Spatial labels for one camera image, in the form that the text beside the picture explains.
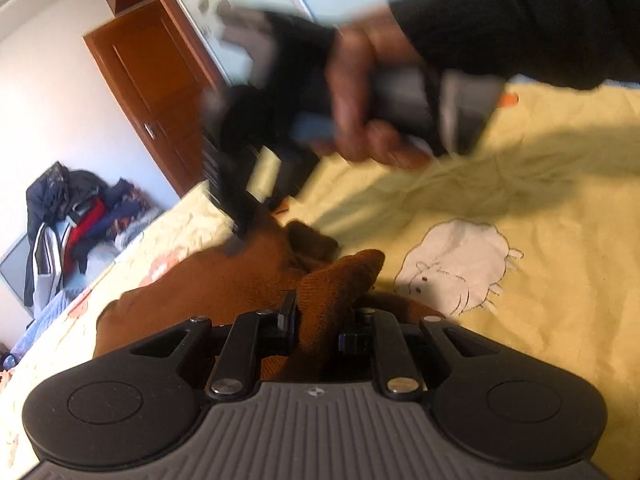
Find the black knitted sleeve forearm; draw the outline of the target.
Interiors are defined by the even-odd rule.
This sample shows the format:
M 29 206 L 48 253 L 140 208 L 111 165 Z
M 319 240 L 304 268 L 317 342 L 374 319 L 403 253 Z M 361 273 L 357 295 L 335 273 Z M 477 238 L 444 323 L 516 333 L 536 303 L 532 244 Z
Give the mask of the black knitted sleeve forearm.
M 427 65 L 590 90 L 639 79 L 639 0 L 396 0 Z

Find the person right hand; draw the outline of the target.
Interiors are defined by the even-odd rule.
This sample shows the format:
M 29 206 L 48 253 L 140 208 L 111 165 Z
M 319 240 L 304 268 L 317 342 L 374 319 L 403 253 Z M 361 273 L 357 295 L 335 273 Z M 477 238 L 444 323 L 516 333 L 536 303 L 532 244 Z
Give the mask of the person right hand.
M 426 167 L 430 156 L 402 140 L 388 122 L 369 118 L 372 75 L 378 66 L 421 63 L 389 6 L 340 26 L 326 62 L 336 133 L 331 141 L 312 144 L 314 152 L 319 156 L 339 154 L 348 162 L 371 159 L 401 170 Z

